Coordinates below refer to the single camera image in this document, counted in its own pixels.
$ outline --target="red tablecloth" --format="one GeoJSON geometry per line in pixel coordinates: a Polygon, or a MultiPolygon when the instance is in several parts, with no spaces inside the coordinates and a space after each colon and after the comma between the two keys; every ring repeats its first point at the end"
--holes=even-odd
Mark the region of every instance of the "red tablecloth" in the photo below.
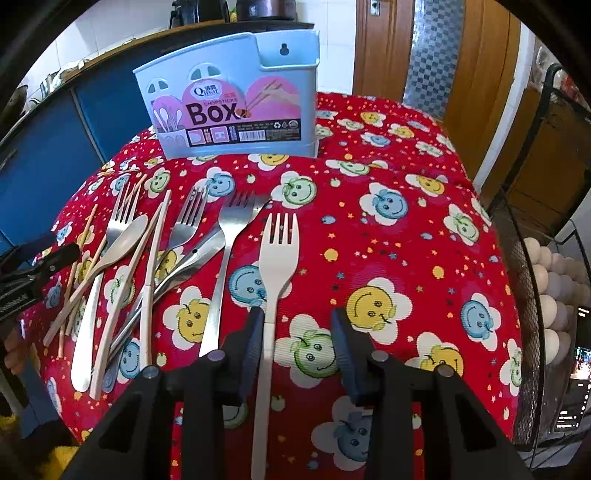
{"type": "MultiPolygon", "coordinates": [[[[326,337],[335,306],[346,306],[354,327],[399,359],[424,369],[451,365],[511,436],[521,383],[517,311],[491,222],[451,142],[431,117],[388,100],[319,94],[316,132],[321,140],[315,160],[222,155],[167,161],[152,132],[134,137],[89,178],[59,214],[54,230],[59,244],[74,241],[98,203],[84,247],[82,265],[87,267],[115,195],[126,180],[137,181],[143,173],[148,180],[139,213],[151,215],[166,189],[172,190],[162,249],[190,186],[197,181],[210,185],[200,230],[184,249],[168,256],[168,269],[215,223],[222,197],[236,186],[269,194],[268,213],[297,212],[300,260],[278,308],[267,478],[309,478],[311,471],[322,478],[363,475],[371,411],[351,404],[336,372],[326,337]],[[345,431],[344,422],[354,430],[345,431]]],[[[266,217],[263,212],[247,227],[233,249],[229,273],[247,275],[225,295],[222,338],[241,327],[250,306],[264,304],[256,262],[266,217]]],[[[128,304],[143,282],[145,257],[128,304]]],[[[199,342],[194,340],[200,340],[220,258],[155,305],[152,349],[154,361],[164,369],[197,358],[199,342]],[[199,310],[201,322],[188,322],[199,310]]],[[[95,349],[127,263],[129,257],[106,272],[95,349]]],[[[128,345],[112,394],[93,401],[73,389],[74,341],[66,341],[64,359],[56,359],[57,341],[48,349],[40,342],[62,304],[68,272],[54,277],[47,300],[27,312],[25,324],[58,412],[73,434],[84,439],[137,374],[138,347],[136,339],[128,345]]],[[[254,393],[248,405],[225,411],[229,478],[248,476],[253,407],[254,393]]],[[[177,422],[182,423],[180,408],[177,422]]],[[[413,422],[420,471],[420,416],[413,422]]],[[[175,444],[173,478],[178,477],[178,462],[175,444]]]]}

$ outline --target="table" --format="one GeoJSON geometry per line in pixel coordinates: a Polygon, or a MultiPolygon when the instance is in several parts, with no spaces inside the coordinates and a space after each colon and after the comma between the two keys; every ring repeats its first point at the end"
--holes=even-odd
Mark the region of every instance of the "table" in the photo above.
{"type": "MultiPolygon", "coordinates": [[[[82,233],[85,218],[98,203],[83,248],[86,265],[103,236],[114,195],[126,179],[137,181],[144,173],[148,178],[139,213],[151,215],[165,190],[172,190],[161,249],[190,186],[197,181],[210,186],[196,238],[170,253],[157,277],[209,230],[223,197],[235,188],[270,195],[269,213],[298,214],[300,260],[277,316],[269,479],[298,478],[315,470],[323,478],[363,475],[371,411],[353,406],[340,384],[327,338],[335,306],[346,307],[357,330],[409,365],[429,370],[440,363],[451,365],[511,437],[521,383],[517,310],[491,222],[451,142],[433,118],[396,102],[319,93],[317,103],[317,159],[257,154],[166,160],[153,129],[139,133],[61,211],[54,225],[60,243],[82,233]],[[345,425],[354,434],[345,432],[345,425]],[[340,441],[343,436],[350,441],[340,441]]],[[[250,224],[234,246],[229,274],[235,274],[235,281],[224,298],[221,338],[242,326],[251,306],[264,304],[256,261],[266,217],[250,224]]],[[[220,258],[155,305],[152,350],[163,369],[197,358],[195,340],[200,340],[203,321],[193,320],[199,311],[206,316],[220,258]]],[[[129,257],[105,274],[95,344],[128,262],[129,257]]],[[[143,282],[146,262],[147,255],[127,305],[143,282]]],[[[57,341],[48,349],[41,344],[62,303],[56,299],[68,272],[53,278],[47,301],[27,311],[24,319],[51,399],[72,433],[83,440],[138,373],[138,346],[137,337],[127,346],[111,394],[93,401],[73,389],[73,340],[66,340],[63,359],[56,358],[57,341]]],[[[179,406],[179,425],[182,412],[179,406]]],[[[253,412],[254,393],[242,407],[225,408],[228,478],[244,478],[249,471],[253,412]]],[[[418,411],[413,425],[420,478],[418,411]]],[[[178,430],[173,478],[179,475],[178,430]]]]}

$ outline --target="barcode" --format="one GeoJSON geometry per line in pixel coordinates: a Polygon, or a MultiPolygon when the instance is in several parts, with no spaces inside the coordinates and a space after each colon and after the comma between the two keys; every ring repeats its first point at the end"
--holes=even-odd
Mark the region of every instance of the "barcode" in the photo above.
{"type": "Polygon", "coordinates": [[[238,132],[241,142],[253,142],[265,139],[264,130],[254,130],[252,132],[238,132]]]}

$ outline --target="door handle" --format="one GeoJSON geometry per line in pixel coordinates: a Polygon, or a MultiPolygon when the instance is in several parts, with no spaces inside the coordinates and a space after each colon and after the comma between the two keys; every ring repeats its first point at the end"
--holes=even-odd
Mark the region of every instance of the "door handle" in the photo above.
{"type": "Polygon", "coordinates": [[[369,13],[375,17],[379,17],[379,2],[380,0],[369,0],[369,13]]]}
{"type": "Polygon", "coordinates": [[[8,163],[8,160],[10,160],[14,154],[17,152],[16,148],[13,148],[8,155],[6,155],[6,157],[4,157],[4,159],[2,160],[2,162],[0,163],[0,171],[2,171],[4,169],[4,167],[6,166],[6,164],[8,163]]]}

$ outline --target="screw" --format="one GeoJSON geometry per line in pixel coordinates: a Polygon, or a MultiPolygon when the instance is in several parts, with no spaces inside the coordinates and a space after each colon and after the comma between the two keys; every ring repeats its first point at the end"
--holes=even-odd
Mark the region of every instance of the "screw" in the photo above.
{"type": "Polygon", "coordinates": [[[439,365],[436,368],[436,372],[441,375],[442,377],[453,377],[453,373],[454,373],[454,369],[452,367],[450,367],[449,365],[439,365]]]}
{"type": "Polygon", "coordinates": [[[226,354],[223,350],[212,350],[207,354],[207,358],[209,358],[212,362],[220,362],[224,359],[226,354]]]}
{"type": "Polygon", "coordinates": [[[371,352],[371,358],[377,362],[385,362],[388,359],[388,354],[383,350],[374,350],[371,352]]]}
{"type": "Polygon", "coordinates": [[[142,370],[142,375],[145,378],[154,378],[158,375],[158,368],[154,365],[149,365],[142,370]]]}

